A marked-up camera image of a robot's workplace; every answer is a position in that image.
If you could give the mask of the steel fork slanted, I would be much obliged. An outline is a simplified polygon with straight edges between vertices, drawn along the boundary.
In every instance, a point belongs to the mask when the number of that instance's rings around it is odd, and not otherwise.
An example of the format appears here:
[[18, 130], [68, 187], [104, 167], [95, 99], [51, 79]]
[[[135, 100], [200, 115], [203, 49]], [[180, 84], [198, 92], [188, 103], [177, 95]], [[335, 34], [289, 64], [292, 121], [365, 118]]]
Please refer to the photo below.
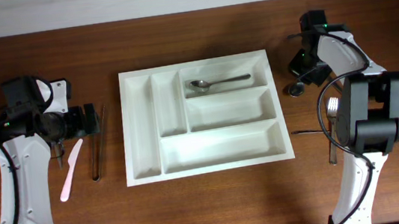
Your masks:
[[[330, 82], [333, 78], [330, 76], [327, 78], [327, 82]], [[342, 94], [342, 86], [338, 82], [333, 83], [332, 87], [339, 93]]]

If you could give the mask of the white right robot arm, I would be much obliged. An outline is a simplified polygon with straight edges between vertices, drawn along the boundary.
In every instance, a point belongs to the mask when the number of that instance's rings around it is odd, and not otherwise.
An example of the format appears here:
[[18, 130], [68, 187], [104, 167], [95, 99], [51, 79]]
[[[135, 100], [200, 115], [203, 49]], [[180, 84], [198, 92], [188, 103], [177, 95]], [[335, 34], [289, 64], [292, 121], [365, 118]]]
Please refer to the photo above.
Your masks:
[[335, 137], [344, 152], [341, 191], [328, 224], [373, 224], [371, 211], [383, 165], [399, 142], [399, 71], [386, 71], [369, 58], [347, 31], [304, 31], [316, 36], [317, 57], [343, 84]]

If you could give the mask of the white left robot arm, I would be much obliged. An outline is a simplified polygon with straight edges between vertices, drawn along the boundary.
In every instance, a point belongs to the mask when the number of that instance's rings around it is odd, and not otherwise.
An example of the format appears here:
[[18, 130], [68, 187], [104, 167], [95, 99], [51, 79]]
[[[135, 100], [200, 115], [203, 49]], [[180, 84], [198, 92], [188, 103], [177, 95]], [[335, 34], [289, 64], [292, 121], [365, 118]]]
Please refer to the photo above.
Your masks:
[[51, 147], [98, 133], [91, 104], [70, 108], [71, 86], [20, 77], [1, 87], [6, 107], [0, 114], [0, 224], [54, 224], [49, 197]]

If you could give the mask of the steel tablespoon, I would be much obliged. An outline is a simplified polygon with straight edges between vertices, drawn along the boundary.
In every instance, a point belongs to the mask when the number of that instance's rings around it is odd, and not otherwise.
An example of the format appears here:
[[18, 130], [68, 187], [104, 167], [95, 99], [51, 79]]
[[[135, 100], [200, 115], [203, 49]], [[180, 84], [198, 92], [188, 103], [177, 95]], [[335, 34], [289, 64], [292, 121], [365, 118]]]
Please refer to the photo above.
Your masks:
[[305, 83], [297, 81], [288, 86], [287, 93], [292, 97], [299, 97], [305, 92]]
[[225, 82], [244, 81], [246, 79], [250, 79], [251, 77], [252, 77], [251, 74], [243, 74], [242, 76], [231, 77], [230, 79], [217, 80], [217, 82], [207, 82], [198, 79], [191, 81], [187, 86], [189, 87], [190, 90], [193, 90], [195, 92], [205, 93], [206, 91], [209, 91], [211, 86], [213, 85], [218, 85]]

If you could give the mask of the steel fork horizontal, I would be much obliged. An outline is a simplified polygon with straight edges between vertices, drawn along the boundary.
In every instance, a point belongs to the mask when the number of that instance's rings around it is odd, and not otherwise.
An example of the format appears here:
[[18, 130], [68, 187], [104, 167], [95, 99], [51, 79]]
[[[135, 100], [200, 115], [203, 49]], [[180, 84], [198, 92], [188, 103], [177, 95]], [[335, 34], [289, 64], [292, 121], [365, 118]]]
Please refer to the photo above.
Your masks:
[[313, 134], [313, 133], [323, 133], [322, 130], [294, 130], [291, 132], [292, 135], [300, 135], [300, 134]]

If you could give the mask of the steel fork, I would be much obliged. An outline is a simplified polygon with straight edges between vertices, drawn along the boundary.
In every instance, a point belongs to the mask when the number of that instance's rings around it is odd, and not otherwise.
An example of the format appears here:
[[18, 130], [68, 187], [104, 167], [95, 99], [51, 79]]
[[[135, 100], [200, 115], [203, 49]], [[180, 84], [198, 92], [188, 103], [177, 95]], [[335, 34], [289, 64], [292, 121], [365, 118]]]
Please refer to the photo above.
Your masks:
[[[326, 102], [326, 117], [328, 118], [329, 124], [330, 124], [330, 131], [331, 131], [331, 137], [333, 140], [337, 141], [336, 137], [336, 115], [337, 115], [337, 110], [338, 110], [338, 101], [339, 99], [337, 97], [330, 97], [328, 101]], [[338, 158], [337, 158], [337, 151], [336, 151], [336, 146], [333, 143], [329, 143], [329, 163], [332, 165], [337, 165]]]

